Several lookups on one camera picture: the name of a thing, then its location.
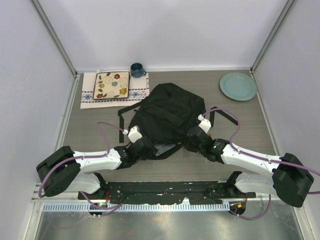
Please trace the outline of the black fabric backpack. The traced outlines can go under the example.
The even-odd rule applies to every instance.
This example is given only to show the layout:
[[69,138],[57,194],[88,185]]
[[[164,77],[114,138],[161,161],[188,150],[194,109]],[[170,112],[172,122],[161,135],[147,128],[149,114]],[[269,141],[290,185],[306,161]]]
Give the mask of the black fabric backpack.
[[[173,83],[158,84],[142,101],[118,111],[119,126],[124,127],[123,114],[135,109],[129,129],[138,126],[142,138],[148,138],[157,152],[148,160],[164,160],[187,145],[187,132],[198,127],[198,116],[206,113],[202,97]],[[217,107],[212,107],[208,120],[214,126],[215,113],[234,125],[238,121]]]

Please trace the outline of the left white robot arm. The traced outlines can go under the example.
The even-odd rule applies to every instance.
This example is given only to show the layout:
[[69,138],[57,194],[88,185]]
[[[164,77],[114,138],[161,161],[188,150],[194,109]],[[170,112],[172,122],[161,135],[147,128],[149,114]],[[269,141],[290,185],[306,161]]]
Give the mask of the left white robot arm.
[[54,197],[64,191],[77,191],[100,200],[106,195],[107,188],[105,180],[96,172],[130,168],[156,152],[147,138],[98,152],[73,151],[70,146],[63,146],[37,165],[36,172],[41,181],[38,196]]

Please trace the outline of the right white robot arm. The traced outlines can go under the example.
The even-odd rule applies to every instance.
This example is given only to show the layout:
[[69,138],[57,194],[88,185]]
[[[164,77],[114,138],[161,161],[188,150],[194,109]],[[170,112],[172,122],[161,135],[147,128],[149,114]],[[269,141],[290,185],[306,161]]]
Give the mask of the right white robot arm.
[[300,208],[314,182],[311,171],[290,153],[284,156],[265,155],[231,144],[224,139],[212,139],[195,126],[187,132],[195,151],[211,162],[238,166],[252,171],[237,173],[226,184],[226,193],[233,198],[242,193],[257,192],[275,195],[284,203]]

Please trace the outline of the white patterned placemat cloth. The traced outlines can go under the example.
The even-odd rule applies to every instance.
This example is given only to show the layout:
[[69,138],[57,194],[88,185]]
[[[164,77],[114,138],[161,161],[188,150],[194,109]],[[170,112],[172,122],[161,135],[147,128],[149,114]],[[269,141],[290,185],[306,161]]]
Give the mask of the white patterned placemat cloth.
[[149,75],[135,78],[130,74],[128,98],[94,100],[93,91],[98,72],[87,72],[83,75],[80,108],[126,107],[144,100],[150,94]]

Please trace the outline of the round teal plate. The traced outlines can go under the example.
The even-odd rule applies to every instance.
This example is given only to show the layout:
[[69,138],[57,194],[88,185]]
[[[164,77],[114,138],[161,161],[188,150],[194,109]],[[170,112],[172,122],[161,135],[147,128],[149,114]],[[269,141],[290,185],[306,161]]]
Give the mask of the round teal plate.
[[219,87],[226,97],[239,102],[253,99],[258,92],[256,82],[240,72],[225,74],[219,81]]

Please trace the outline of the square floral ceramic plate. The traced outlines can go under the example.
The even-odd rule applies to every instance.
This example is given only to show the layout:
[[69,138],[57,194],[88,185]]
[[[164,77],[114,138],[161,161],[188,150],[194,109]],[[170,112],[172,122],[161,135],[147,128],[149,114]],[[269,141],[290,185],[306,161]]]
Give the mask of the square floral ceramic plate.
[[128,71],[98,72],[95,77],[93,99],[126,99],[129,96],[130,73]]

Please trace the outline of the blue ceramic mug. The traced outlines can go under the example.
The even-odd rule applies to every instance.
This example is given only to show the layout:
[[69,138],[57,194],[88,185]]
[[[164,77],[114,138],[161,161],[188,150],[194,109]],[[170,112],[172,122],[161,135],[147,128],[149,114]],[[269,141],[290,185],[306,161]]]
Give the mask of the blue ceramic mug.
[[145,76],[147,72],[141,63],[133,63],[130,66],[130,74],[134,78],[141,78],[142,76]]

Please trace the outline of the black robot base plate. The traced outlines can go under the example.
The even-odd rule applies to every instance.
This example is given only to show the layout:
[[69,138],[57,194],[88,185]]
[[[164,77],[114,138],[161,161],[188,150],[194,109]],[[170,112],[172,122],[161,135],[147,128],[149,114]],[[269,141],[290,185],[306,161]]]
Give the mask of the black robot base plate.
[[185,198],[192,205],[220,204],[223,199],[253,199],[255,192],[242,193],[229,182],[164,181],[109,182],[101,191],[87,194],[90,200],[109,200],[111,204],[173,205]]

